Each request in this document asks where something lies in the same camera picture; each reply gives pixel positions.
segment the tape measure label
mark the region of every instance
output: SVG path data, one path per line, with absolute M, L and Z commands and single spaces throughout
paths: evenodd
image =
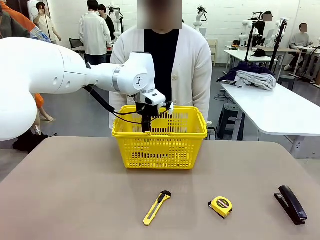
M 229 202 L 224 199 L 218 199 L 216 204 L 222 209 L 227 209 L 229 207 Z

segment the shoe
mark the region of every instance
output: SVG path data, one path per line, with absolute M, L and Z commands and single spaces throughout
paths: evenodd
M 285 70 L 285 71 L 288 71 L 289 69 L 291 69 L 291 66 L 290 66 L 290 65 L 287 65 L 287 66 L 284 67 L 284 70 Z

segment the white cardigan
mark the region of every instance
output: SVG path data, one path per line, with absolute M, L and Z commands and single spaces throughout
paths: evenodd
M 145 49 L 145 31 L 132 27 L 116 41 L 111 56 L 112 64 L 123 64 L 131 52 Z M 166 50 L 166 43 L 159 48 Z M 182 24 L 172 69 L 172 101 L 176 106 L 195 106 L 208 120 L 212 77 L 211 50 L 208 42 L 190 26 Z M 124 105 L 135 105 L 132 98 L 110 92 L 109 104 L 117 111 Z M 112 129 L 115 117 L 109 115 Z

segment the yellow tape measure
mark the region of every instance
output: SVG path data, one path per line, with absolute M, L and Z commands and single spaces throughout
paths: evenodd
M 232 203 L 223 196 L 216 197 L 209 202 L 209 207 L 216 211 L 222 218 L 226 218 L 232 212 Z
M 162 204 L 171 197 L 171 192 L 169 191 L 162 191 L 154 204 L 152 205 L 150 211 L 145 216 L 143 223 L 146 226 L 149 226 L 152 220 L 156 217 L 157 212 L 161 208 Z

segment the white shirt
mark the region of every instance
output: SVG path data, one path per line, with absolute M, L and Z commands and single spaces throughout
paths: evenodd
M 41 29 L 41 31 L 45 35 L 47 35 L 48 37 L 50 36 L 51 41 L 56 41 L 56 36 L 55 36 L 54 30 L 53 30 L 53 28 L 55 26 L 49 16 L 41 15 L 39 18 L 39 21 L 36 25 L 38 28 Z
M 93 56 L 107 54 L 107 44 L 112 41 L 106 21 L 95 11 L 81 18 L 79 37 L 85 53 Z
M 131 52 L 145 50 L 145 31 L 133 27 L 124 32 L 113 46 L 112 64 L 123 64 Z M 176 106 L 195 106 L 207 121 L 210 105 L 212 58 L 208 42 L 201 33 L 182 24 L 171 75 L 172 101 Z M 131 97 L 110 92 L 109 104 L 117 111 L 124 105 L 135 105 Z M 109 115 L 112 129 L 115 117 Z

